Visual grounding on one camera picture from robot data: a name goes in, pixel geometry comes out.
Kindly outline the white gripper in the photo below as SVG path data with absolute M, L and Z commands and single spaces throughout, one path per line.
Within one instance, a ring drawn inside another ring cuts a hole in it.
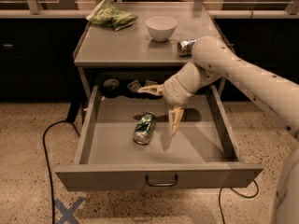
M 184 114 L 184 107 L 203 87 L 219 79 L 221 75 L 207 71 L 193 62 L 187 62 L 177 73 L 162 85 L 141 87 L 138 93 L 163 96 L 174 108 L 168 111 L 170 132 L 174 135 Z

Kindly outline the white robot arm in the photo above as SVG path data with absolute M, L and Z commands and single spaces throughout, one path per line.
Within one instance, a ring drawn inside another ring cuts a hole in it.
M 219 77 L 228 79 L 299 140 L 299 85 L 242 60 L 214 36 L 199 38 L 192 45 L 192 59 L 164 84 L 138 91 L 162 96 L 173 106 L 168 116 L 170 131 L 176 133 L 190 98 Z M 283 165 L 271 224 L 299 224 L 299 147 Z

